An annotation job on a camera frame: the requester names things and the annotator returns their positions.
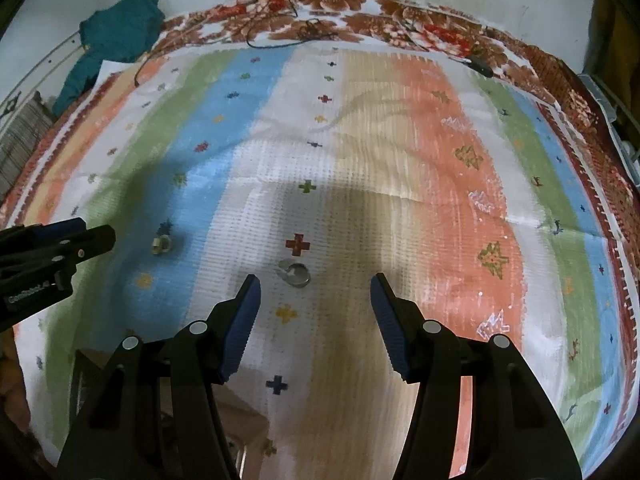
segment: orange stripe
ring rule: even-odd
[[[161,57],[146,63],[138,77],[140,84],[145,83],[158,73],[165,61],[166,59]],[[26,225],[35,223],[47,224],[51,221],[51,217],[60,203],[60,197],[71,174],[76,170],[105,127],[111,123],[122,109],[129,95],[135,90],[133,76],[137,69],[137,66],[133,66],[118,78],[116,83],[104,95],[100,104],[89,113],[73,137],[69,139],[55,163],[43,176],[42,184],[36,190],[33,201],[24,216]]]
[[[437,63],[403,57],[398,69],[404,75],[418,156],[423,161],[420,257],[424,295],[420,308],[425,317],[443,322],[456,335],[474,339],[482,339],[476,333],[478,326],[503,310],[509,336],[520,347],[525,292],[522,256],[504,220],[506,202],[491,158]],[[484,192],[490,213],[474,206],[469,197],[472,192],[476,196]],[[501,255],[509,259],[501,268],[501,279],[478,259],[489,243],[496,242]],[[471,399],[470,383],[463,383],[453,476],[466,462]]]

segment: black cable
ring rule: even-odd
[[[258,14],[260,14],[264,9],[267,9],[269,7],[269,4],[271,3],[271,0],[267,0],[267,3],[260,9],[258,10],[255,14],[254,17],[252,18],[251,22],[249,23],[249,28],[246,32],[246,34],[244,35],[244,39],[246,41],[246,44],[248,46],[250,46],[251,48],[285,48],[287,46],[296,46],[299,44],[303,44],[303,43],[307,43],[308,41],[315,41],[315,40],[323,40],[324,38],[334,38],[335,37],[335,33],[334,32],[329,32],[329,33],[321,33],[320,30],[318,29],[318,27],[316,26],[319,23],[319,20],[317,18],[312,19],[312,20],[306,20],[305,22],[305,26],[303,28],[300,28],[300,36],[303,37],[302,40],[299,41],[295,41],[293,43],[287,43],[287,44],[278,44],[278,45],[263,45],[263,46],[258,46],[258,45],[254,45],[251,43],[251,40],[249,39],[251,36],[251,31],[253,30],[255,23],[256,22],[256,17]],[[296,10],[296,6],[293,4],[293,2],[291,0],[289,0],[289,5],[290,5],[290,10],[293,11],[293,14],[295,15],[295,17],[298,17],[298,12]]]
[[[292,11],[293,15],[297,18],[298,17],[298,11],[296,10],[296,6],[293,3],[293,1],[288,0],[289,1],[289,8]],[[320,32],[320,30],[318,29],[318,27],[316,26],[319,23],[318,19],[313,19],[313,20],[306,20],[305,22],[305,27],[300,29],[300,36],[303,36],[303,39],[300,41],[295,41],[293,43],[287,43],[287,44],[278,44],[278,45],[263,45],[263,46],[258,46],[258,45],[254,45],[251,43],[251,41],[249,40],[249,36],[251,35],[251,31],[255,26],[256,22],[256,17],[258,14],[260,14],[261,12],[263,12],[264,9],[267,9],[269,7],[269,4],[271,3],[271,0],[267,0],[267,3],[260,9],[258,10],[254,16],[252,17],[251,21],[249,22],[249,29],[247,30],[246,34],[244,35],[244,39],[246,41],[246,44],[248,46],[250,46],[251,48],[285,48],[287,46],[296,46],[299,44],[303,44],[303,43],[307,43],[309,41],[315,41],[315,40],[324,40],[325,38],[331,38],[333,39],[335,37],[335,33],[334,32],[328,32],[323,34],[322,32]],[[175,41],[180,40],[181,38],[184,37],[185,34],[187,34],[188,32],[191,32],[194,28],[196,28],[197,26],[199,26],[204,20],[206,19],[206,17],[202,18],[201,20],[199,20],[198,22],[194,23],[193,25],[191,25],[191,27],[187,28],[186,30],[182,31],[182,33],[180,33],[178,36],[176,36],[173,40],[171,40],[169,42],[169,44],[165,45],[164,48],[160,51],[160,52],[164,52],[169,46],[171,46],[172,44],[175,43]],[[220,38],[219,40],[216,41],[212,41],[211,43],[198,43],[197,45],[201,45],[201,44],[213,44],[216,43],[217,41],[221,41],[223,38]],[[155,59],[156,57],[158,57],[158,54],[149,54],[146,59],[142,62],[142,64],[140,65],[140,67],[138,68],[138,70],[136,71],[136,74],[133,76],[133,84],[134,86],[137,88],[138,86],[140,86],[140,83],[138,82],[138,76],[140,75],[140,72],[142,72],[142,69],[145,67],[146,63],[151,60],[151,59]]]

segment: blue cross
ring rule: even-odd
[[[282,382],[282,376],[273,376],[273,381],[267,381],[267,388],[273,388],[273,395],[279,395],[282,390],[288,389],[289,385]]]

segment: small metal nut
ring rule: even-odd
[[[161,235],[154,238],[151,243],[151,252],[153,254],[168,253],[171,250],[171,238],[168,235]]]
[[[292,260],[285,259],[279,261],[275,271],[284,282],[296,288],[303,288],[311,281],[309,269],[307,269],[304,264]]]

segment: blue stripe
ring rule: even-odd
[[[602,235],[602,229],[591,208],[587,193],[555,132],[530,100],[515,90],[510,89],[510,91],[520,109],[534,125],[540,142],[562,183],[562,190],[577,217],[577,227],[583,232],[584,248],[591,269],[596,307],[600,318],[602,397],[589,443],[581,457],[582,471],[589,472],[594,466],[594,461],[607,450],[609,439],[616,427],[617,413],[623,395],[624,370],[620,353],[622,342],[618,319],[618,300],[615,297],[616,289],[610,268],[607,239]],[[604,413],[607,404],[610,404],[608,415]]]
[[[113,351],[125,330],[151,341],[172,337],[181,328],[234,149],[248,137],[293,49],[262,50],[260,61],[251,62],[256,52],[238,51],[149,177],[142,203],[131,212],[129,229],[119,236],[107,270],[109,285],[99,295],[98,315],[87,338],[92,348]],[[224,120],[215,123],[218,115]],[[196,152],[203,142],[208,148]],[[182,187],[175,184],[177,174],[186,176]],[[167,219],[173,225],[172,249],[154,255],[151,243]],[[153,277],[149,288],[136,283],[145,273]]]

